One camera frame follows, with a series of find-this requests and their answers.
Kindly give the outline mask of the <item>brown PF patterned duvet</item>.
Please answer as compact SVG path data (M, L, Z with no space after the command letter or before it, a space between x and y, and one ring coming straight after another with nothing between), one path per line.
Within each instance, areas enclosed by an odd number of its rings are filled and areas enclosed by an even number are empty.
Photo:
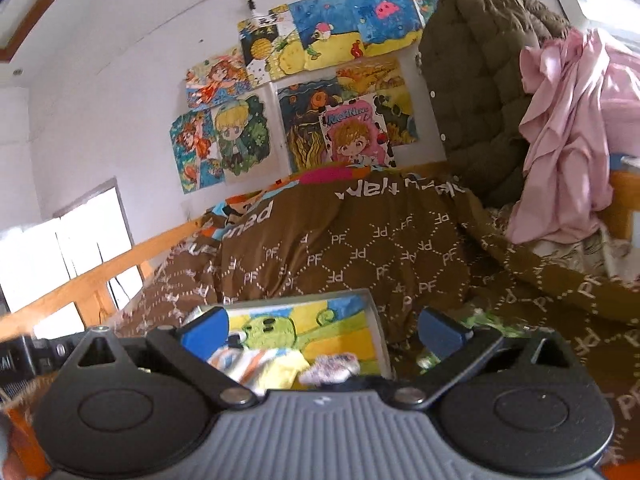
M393 367L418 365L433 307L508 333L559 332L610 402L610 465L639 456L639 253L599 228L585 240L515 245L506 212L445 179L319 170L217 204L113 318L131 337L201 304L367 289Z

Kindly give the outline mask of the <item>orange hair mermaid poster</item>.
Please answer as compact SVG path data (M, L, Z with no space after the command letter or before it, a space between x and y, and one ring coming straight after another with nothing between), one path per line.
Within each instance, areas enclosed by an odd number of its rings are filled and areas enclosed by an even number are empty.
M224 168L209 110L179 116L172 123L169 136L184 194L224 183Z

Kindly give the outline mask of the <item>blonde boy green poster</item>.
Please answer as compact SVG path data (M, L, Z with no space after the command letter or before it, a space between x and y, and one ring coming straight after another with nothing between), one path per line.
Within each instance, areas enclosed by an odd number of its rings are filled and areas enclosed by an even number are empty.
M278 171L270 112L265 97L258 92L240 96L212 111L215 140L227 183L253 181Z

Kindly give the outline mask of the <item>pink anime girl poster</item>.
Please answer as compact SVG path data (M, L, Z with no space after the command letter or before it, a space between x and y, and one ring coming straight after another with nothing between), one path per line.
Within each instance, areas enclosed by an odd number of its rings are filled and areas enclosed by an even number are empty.
M384 116L374 93L328 106L319 117L330 162L395 167Z

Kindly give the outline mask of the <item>dark sunflower painting poster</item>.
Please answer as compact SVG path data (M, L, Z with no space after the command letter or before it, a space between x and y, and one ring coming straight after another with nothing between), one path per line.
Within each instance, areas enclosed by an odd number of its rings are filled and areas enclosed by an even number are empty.
M394 148L418 140L397 58L339 67L333 77L280 89L278 100L295 172L331 162L393 167Z

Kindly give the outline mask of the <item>pink cloth garment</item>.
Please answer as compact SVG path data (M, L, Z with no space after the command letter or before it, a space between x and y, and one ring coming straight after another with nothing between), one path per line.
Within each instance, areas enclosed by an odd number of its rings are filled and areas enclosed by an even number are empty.
M518 131L529 148L506 236L576 243L612 204L611 155L639 154L639 57L608 32L573 29L525 48L520 70L532 100Z

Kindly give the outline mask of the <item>olive green quilted jacket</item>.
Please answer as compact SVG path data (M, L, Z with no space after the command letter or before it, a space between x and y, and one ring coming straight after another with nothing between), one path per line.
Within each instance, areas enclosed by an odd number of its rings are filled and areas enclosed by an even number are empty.
M565 38L570 23L539 0L439 0L419 44L421 72L451 172L486 207L516 202L529 107L520 53Z

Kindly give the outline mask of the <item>blue sea painting poster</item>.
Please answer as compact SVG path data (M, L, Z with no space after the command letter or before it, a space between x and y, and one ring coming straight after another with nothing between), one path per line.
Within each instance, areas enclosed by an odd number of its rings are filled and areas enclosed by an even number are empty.
M302 43L305 70L403 49L422 30L412 0L299 0L288 10Z

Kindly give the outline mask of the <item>white air conditioner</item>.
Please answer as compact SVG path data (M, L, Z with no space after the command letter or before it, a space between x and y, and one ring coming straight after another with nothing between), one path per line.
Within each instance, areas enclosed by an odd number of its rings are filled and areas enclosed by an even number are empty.
M620 41L639 42L638 3L632 0L559 0L575 28L607 30Z

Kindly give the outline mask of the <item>wooden bed rail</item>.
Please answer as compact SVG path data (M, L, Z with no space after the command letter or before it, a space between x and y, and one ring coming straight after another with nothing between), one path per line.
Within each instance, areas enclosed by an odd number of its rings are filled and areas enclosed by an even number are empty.
M200 217L134 245L128 252L73 278L16 313L5 315L1 319L1 340L32 334L38 323L69 304L77 310L83 326L101 325L116 312L115 300L107 291L112 278L134 268L146 280L154 272L154 260L198 232L202 225Z

